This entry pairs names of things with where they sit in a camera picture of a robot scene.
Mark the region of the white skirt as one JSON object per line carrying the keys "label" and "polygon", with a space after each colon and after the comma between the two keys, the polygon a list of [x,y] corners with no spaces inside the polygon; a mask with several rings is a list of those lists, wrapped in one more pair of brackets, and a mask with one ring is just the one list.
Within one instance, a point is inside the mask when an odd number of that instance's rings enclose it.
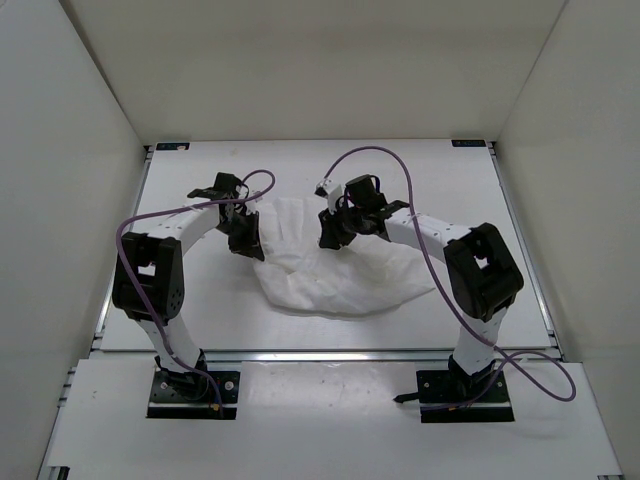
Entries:
{"label": "white skirt", "polygon": [[339,250],[319,247],[321,201],[280,197],[258,205],[265,256],[253,263],[266,298],[308,314],[364,316],[435,289],[422,254],[376,236]]}

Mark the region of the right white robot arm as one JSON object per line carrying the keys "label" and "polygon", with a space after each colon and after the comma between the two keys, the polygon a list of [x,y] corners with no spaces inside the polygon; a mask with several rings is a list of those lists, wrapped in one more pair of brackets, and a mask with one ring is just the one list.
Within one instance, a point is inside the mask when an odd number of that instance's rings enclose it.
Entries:
{"label": "right white robot arm", "polygon": [[464,320],[448,361],[448,387],[460,400],[473,399],[488,382],[502,320],[524,287],[499,230],[490,223],[448,223],[415,212],[407,202],[390,202],[374,175],[345,186],[324,179],[315,194],[327,202],[319,213],[320,248],[340,250],[369,235],[424,250],[428,259],[446,266],[455,309]]}

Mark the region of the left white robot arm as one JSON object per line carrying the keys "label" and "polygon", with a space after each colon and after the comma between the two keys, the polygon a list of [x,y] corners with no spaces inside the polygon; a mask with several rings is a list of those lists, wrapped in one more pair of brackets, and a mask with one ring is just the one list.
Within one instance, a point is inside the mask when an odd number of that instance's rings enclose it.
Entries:
{"label": "left white robot arm", "polygon": [[211,187],[195,189],[181,207],[127,219],[118,227],[118,259],[112,302],[147,334],[158,368],[174,374],[174,385],[188,398],[208,389],[203,351],[181,317],[186,293],[183,257],[207,233],[227,238],[231,253],[262,261],[255,201],[261,197],[230,173],[216,175]]}

